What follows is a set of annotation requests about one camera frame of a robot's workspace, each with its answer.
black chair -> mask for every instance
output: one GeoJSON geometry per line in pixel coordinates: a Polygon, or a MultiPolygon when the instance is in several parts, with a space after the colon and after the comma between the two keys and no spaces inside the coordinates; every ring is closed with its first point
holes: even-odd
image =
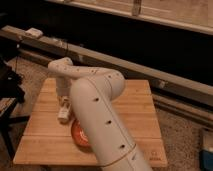
{"type": "Polygon", "coordinates": [[[11,159],[14,157],[15,151],[9,136],[10,125],[27,121],[29,118],[28,116],[10,117],[16,105],[24,102],[25,92],[19,87],[19,84],[21,84],[21,77],[0,58],[0,100],[13,98],[10,105],[0,111],[0,132],[11,159]]]}

wooden table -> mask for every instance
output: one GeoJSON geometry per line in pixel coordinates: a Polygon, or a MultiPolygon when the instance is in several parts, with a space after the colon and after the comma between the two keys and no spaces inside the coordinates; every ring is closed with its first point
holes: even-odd
{"type": "MultiPolygon", "coordinates": [[[[167,159],[148,81],[127,80],[113,105],[153,167],[167,159]]],[[[13,162],[36,165],[97,165],[94,154],[79,150],[71,138],[71,124],[57,120],[59,105],[55,80],[43,84],[13,162]]]]}

wire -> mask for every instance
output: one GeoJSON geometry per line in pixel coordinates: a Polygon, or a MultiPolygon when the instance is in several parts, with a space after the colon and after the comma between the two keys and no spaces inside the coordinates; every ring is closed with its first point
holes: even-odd
{"type": "Polygon", "coordinates": [[[11,101],[11,99],[12,98],[9,98],[6,102],[5,102],[5,104],[4,104],[4,107],[2,108],[2,109],[0,109],[0,114],[5,110],[5,109],[7,109],[8,108],[8,104],[9,104],[9,102],[11,101]]]}
{"type": "Polygon", "coordinates": [[[68,43],[68,41],[66,41],[66,51],[65,51],[65,54],[64,54],[64,56],[66,57],[67,56],[67,54],[68,54],[68,52],[69,52],[69,43],[68,43]]]}

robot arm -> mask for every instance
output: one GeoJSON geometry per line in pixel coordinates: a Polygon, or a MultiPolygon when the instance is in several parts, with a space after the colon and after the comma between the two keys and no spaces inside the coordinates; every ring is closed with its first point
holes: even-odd
{"type": "Polygon", "coordinates": [[[69,97],[102,170],[152,171],[110,102],[125,87],[122,74],[106,68],[76,67],[69,58],[53,61],[48,67],[62,79],[76,80],[69,97]]]}

floor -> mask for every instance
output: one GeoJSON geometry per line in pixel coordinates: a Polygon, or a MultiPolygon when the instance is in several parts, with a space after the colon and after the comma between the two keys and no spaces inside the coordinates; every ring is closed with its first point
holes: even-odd
{"type": "MultiPolygon", "coordinates": [[[[15,59],[9,65],[15,67],[15,59]]],[[[47,77],[53,76],[47,69],[22,58],[18,59],[17,72],[23,76],[22,88],[26,92],[26,102],[19,105],[14,116],[30,115],[37,94],[47,77]]],[[[154,171],[199,171],[199,131],[202,125],[173,115],[157,108],[158,119],[166,149],[169,165],[167,168],[154,168],[154,171]]],[[[11,131],[14,146],[22,136],[26,123],[16,124],[11,131]]],[[[40,166],[13,165],[10,161],[2,138],[0,138],[0,170],[2,171],[40,171],[40,166]]],[[[98,168],[87,167],[52,167],[53,171],[96,171],[98,168]]]]}

